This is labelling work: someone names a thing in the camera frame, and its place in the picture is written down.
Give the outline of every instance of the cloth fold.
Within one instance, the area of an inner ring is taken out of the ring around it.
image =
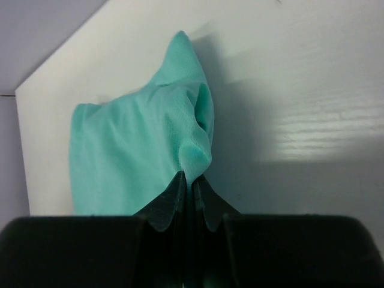
[[[75,213],[134,214],[180,170],[190,186],[211,163],[213,129],[206,77],[179,32],[141,90],[76,107],[69,153]]]

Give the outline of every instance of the crumpled towel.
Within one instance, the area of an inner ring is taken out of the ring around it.
[[[161,194],[177,171],[187,184],[210,165],[211,93],[184,32],[138,92],[107,104],[80,104],[71,123],[74,212],[131,215]]]

